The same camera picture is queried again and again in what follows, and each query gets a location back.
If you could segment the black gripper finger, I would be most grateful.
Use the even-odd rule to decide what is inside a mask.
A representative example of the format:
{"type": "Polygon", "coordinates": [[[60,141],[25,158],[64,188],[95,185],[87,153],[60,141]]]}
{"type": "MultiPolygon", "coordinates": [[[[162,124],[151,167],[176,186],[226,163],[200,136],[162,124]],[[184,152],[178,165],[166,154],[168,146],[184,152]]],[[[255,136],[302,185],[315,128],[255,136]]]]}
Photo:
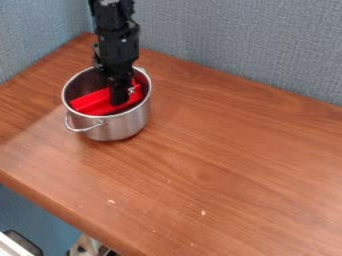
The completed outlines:
{"type": "Polygon", "coordinates": [[[99,88],[104,88],[108,86],[108,84],[111,83],[111,71],[109,69],[103,66],[103,65],[97,65],[95,67],[96,69],[96,73],[97,73],[97,76],[99,76],[99,79],[97,79],[97,87],[99,88]]]}
{"type": "Polygon", "coordinates": [[[130,99],[130,88],[132,87],[128,79],[114,79],[109,84],[109,97],[114,106],[124,104],[130,99]]]}

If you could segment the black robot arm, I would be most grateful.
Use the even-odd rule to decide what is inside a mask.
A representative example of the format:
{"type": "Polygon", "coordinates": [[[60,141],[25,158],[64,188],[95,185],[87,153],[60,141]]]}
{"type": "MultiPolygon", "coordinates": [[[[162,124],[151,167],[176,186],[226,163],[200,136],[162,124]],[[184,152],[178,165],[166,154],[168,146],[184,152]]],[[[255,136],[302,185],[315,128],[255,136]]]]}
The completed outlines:
{"type": "Polygon", "coordinates": [[[135,0],[88,0],[97,42],[93,65],[109,82],[109,103],[128,101],[134,62],[139,58],[140,26],[134,21],[135,0]]]}

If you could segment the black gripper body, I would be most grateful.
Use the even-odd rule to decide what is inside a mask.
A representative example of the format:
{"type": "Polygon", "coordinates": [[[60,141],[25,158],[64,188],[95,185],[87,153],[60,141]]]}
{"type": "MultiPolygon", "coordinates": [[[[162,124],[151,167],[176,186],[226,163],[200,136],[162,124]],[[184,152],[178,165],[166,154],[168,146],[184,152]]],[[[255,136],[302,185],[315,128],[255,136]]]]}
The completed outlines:
{"type": "Polygon", "coordinates": [[[132,64],[139,58],[139,26],[124,26],[119,30],[100,27],[95,30],[93,45],[96,68],[112,82],[115,91],[127,92],[131,87],[132,64]]]}

